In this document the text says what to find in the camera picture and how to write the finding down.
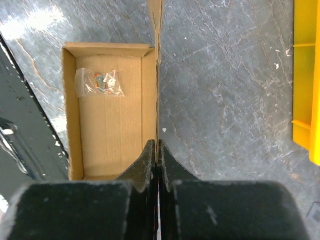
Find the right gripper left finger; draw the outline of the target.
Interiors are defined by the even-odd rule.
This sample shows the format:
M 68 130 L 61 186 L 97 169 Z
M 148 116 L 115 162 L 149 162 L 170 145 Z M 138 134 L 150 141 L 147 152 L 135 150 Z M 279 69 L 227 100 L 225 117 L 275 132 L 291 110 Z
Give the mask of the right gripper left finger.
M 23 186 L 0 224 L 3 240 L 155 240 L 156 143 L 112 180 Z

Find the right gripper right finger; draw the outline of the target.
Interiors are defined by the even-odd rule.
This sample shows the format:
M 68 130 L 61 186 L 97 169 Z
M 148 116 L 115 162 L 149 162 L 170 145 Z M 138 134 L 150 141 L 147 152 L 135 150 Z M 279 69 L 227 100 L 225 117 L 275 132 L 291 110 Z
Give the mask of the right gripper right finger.
M 307 240 L 290 192 L 263 180 L 200 180 L 158 142 L 164 240 Z

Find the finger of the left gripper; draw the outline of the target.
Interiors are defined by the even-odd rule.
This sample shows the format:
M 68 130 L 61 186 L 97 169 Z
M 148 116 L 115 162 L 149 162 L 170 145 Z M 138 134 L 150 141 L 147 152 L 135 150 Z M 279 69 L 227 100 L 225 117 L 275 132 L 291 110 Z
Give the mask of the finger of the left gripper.
M 0 194 L 68 179 L 69 159 L 5 40 L 0 40 Z

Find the brown cardboard box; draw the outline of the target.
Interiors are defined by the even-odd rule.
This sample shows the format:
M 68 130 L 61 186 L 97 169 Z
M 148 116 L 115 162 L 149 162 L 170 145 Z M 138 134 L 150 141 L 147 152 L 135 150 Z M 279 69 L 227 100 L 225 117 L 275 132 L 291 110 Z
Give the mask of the brown cardboard box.
M 136 43 L 66 42 L 62 80 L 69 143 L 68 178 L 114 179 L 158 138 L 158 70 L 163 1 L 148 2 L 155 46 Z M 80 68 L 116 71 L 123 96 L 76 94 Z

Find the small clear plastic bag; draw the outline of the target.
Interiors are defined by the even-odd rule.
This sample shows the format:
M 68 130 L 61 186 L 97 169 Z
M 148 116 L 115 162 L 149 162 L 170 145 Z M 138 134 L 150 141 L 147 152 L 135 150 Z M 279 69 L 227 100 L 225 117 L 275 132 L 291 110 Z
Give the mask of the small clear plastic bag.
M 100 74 L 87 68 L 77 69 L 74 85 L 78 98 L 89 96 L 124 97 L 116 70 Z

